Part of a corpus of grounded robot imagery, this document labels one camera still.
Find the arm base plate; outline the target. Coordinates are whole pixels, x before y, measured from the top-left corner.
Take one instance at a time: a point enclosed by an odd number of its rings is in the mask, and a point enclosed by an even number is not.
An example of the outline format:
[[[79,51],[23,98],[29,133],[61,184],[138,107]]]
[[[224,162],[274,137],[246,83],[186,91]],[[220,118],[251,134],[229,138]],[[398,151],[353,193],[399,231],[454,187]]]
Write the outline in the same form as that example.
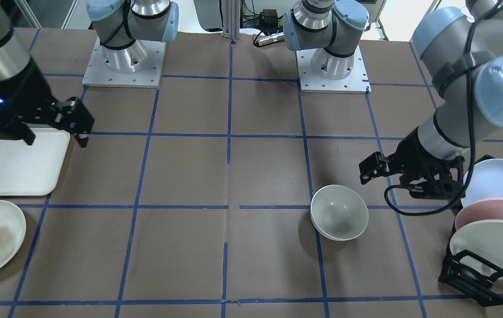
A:
[[[89,87],[158,88],[166,43],[137,40],[110,50],[97,38],[82,83]]]
[[[372,91],[359,46],[347,58],[329,56],[324,49],[299,50],[295,54],[302,92],[365,94]]]

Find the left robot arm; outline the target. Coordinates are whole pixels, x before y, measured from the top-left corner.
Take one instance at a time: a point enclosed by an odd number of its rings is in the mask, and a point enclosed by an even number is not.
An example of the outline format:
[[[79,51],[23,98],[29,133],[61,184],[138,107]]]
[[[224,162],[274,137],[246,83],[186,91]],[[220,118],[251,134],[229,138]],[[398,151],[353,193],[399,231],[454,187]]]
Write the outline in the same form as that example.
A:
[[[474,21],[458,8],[425,16],[413,46],[432,85],[444,100],[389,155],[375,152],[359,163],[362,185],[399,175],[399,184],[417,199],[447,201],[451,207],[471,183],[476,144],[503,128],[503,0],[468,0]]]

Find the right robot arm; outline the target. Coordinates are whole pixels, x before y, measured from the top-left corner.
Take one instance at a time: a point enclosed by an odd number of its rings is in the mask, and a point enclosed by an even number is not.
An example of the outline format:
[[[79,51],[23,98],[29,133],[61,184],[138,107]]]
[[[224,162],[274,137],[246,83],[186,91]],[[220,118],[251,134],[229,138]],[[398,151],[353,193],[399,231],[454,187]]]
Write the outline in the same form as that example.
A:
[[[86,10],[111,70],[138,70],[147,57],[142,41],[172,42],[177,35],[179,8],[171,0],[88,0]],[[59,101],[53,96],[0,4],[0,140],[32,145],[29,124],[44,124],[86,147],[94,123],[78,97]]]

